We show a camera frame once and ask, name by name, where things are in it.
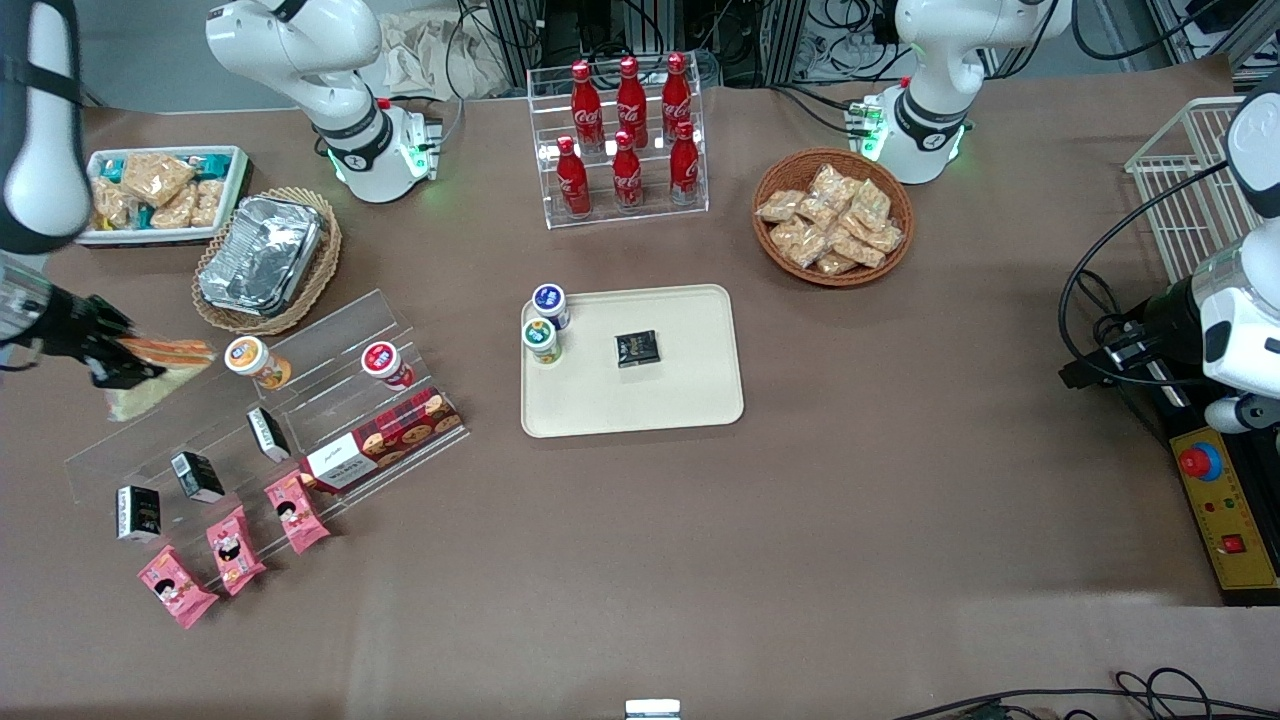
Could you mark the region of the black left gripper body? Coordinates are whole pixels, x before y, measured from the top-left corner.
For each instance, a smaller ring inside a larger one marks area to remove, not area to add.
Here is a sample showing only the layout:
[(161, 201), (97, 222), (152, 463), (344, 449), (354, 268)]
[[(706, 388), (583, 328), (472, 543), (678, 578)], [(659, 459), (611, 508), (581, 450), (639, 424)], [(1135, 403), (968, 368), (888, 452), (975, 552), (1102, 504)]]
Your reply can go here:
[(1175, 386), (1181, 380), (1174, 369), (1201, 365), (1201, 311), (1196, 302), (1192, 279), (1170, 284), (1121, 315), (1123, 320), (1139, 322), (1149, 337), (1149, 356), (1116, 356), (1123, 374), (1135, 383)]

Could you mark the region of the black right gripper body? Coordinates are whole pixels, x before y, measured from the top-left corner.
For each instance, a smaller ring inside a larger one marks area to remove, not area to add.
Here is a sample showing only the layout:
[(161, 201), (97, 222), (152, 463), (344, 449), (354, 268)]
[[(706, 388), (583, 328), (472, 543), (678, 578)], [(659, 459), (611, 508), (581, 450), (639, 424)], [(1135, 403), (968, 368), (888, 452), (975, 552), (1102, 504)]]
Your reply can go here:
[(129, 361), (131, 351), (120, 342), (129, 329), (131, 319), (101, 296), (54, 290), (40, 318), (41, 352), (78, 361)]

